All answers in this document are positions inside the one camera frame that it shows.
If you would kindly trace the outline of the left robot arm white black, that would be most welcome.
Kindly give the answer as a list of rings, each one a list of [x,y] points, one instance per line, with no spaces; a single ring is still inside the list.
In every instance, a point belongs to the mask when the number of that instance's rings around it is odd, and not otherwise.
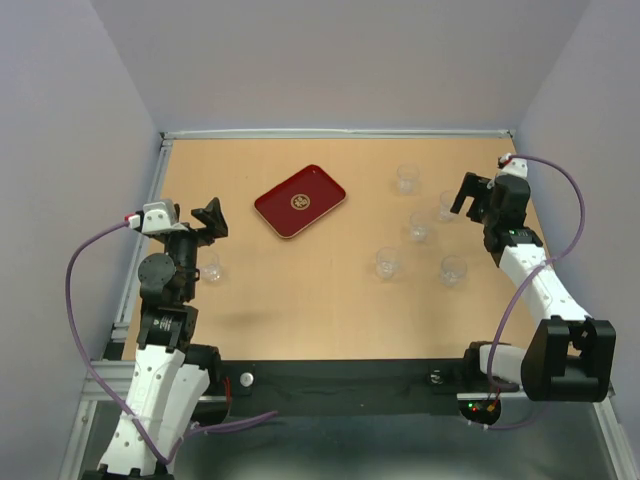
[[[218,349],[192,341],[198,311],[190,303],[200,278],[197,251],[227,237],[228,226],[217,198],[191,214],[201,227],[180,221],[177,204],[159,200],[126,219],[164,249],[138,266],[141,311],[132,379],[111,441],[86,479],[171,478],[200,396],[222,384]]]

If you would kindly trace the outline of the clear glass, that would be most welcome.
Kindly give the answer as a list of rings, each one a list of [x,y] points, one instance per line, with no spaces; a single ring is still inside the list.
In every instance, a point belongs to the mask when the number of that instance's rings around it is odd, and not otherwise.
[[[397,189],[402,195],[412,195],[419,183],[420,171],[414,164],[402,164],[397,168]]]
[[[454,190],[446,190],[440,194],[440,207],[438,214],[438,218],[440,221],[449,222],[455,218],[456,214],[451,212],[455,197],[456,192]]]
[[[218,283],[223,276],[220,257],[216,252],[208,253],[199,265],[200,278],[208,283]]]
[[[430,233],[428,215],[423,211],[416,211],[409,217],[409,236],[414,242],[425,242]]]
[[[390,280],[400,269],[399,250],[394,247],[383,247],[376,253],[376,275],[382,280]]]
[[[466,261],[456,255],[449,255],[442,259],[439,279],[447,287],[454,287],[465,279],[467,274]]]

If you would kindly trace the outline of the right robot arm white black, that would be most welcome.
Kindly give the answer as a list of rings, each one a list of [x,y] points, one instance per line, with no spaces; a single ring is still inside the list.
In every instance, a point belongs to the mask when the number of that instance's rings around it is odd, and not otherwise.
[[[468,172],[451,207],[457,214],[472,201],[468,218],[482,225],[486,251],[516,287],[507,308],[524,301],[537,322],[526,349],[499,339],[477,345],[478,356],[460,366],[461,381],[472,390],[491,383],[502,391],[521,388],[532,401],[601,402],[609,393],[616,331],[572,298],[541,238],[526,227],[530,194],[522,177]]]

